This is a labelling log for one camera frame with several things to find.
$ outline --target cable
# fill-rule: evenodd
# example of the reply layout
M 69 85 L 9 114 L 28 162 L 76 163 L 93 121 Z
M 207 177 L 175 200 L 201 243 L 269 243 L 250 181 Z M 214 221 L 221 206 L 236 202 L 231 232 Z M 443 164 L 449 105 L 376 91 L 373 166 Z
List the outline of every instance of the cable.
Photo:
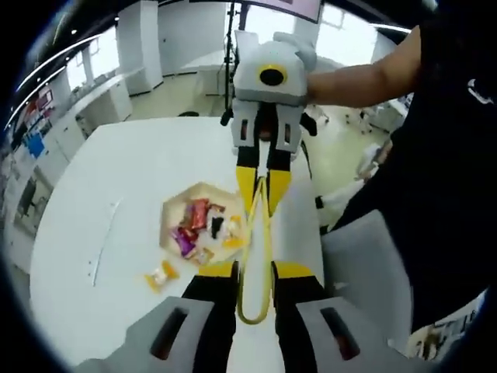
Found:
M 262 220 L 264 224 L 264 285 L 262 287 L 262 304 L 259 315 L 255 319 L 247 318 L 243 313 L 243 285 L 245 282 L 245 269 L 250 255 L 250 243 L 252 237 L 252 230 L 254 229 L 255 210 L 259 196 L 262 199 Z M 255 192 L 252 208 L 248 215 L 248 237 L 247 243 L 243 249 L 242 265 L 240 269 L 240 288 L 238 289 L 237 300 L 237 313 L 242 322 L 248 325 L 257 325 L 267 317 L 269 310 L 269 301 L 271 297 L 271 288 L 273 287 L 273 270 L 271 262 L 273 261 L 273 249 L 271 245 L 271 221 L 269 217 L 269 202 L 267 197 L 267 179 L 265 177 L 259 178 L 257 190 Z

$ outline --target black shirt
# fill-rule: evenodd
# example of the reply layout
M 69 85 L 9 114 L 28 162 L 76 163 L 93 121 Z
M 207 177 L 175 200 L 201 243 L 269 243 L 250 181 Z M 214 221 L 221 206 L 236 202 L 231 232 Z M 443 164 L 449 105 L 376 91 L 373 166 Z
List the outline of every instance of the black shirt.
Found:
M 420 26 L 418 86 L 387 167 L 431 208 L 472 212 L 496 201 L 497 48 L 491 34 L 454 21 Z

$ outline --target white chair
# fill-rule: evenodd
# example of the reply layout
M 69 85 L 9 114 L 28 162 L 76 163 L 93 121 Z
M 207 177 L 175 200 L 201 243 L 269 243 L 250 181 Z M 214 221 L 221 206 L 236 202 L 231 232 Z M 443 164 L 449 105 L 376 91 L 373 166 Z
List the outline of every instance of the white chair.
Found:
M 379 211 L 323 235 L 326 290 L 370 317 L 404 351 L 412 327 L 407 273 Z

